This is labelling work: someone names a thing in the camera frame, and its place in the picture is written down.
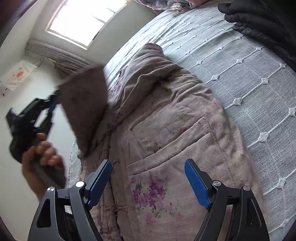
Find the left hand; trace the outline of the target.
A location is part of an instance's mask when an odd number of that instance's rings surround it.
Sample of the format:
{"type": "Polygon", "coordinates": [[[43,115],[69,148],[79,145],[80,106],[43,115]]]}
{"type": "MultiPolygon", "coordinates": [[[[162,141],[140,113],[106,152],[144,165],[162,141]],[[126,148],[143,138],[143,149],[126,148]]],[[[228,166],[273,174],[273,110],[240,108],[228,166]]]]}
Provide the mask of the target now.
{"type": "Polygon", "coordinates": [[[45,133],[38,133],[38,143],[22,155],[22,174],[38,201],[41,201],[50,186],[64,188],[65,166],[45,133]]]}

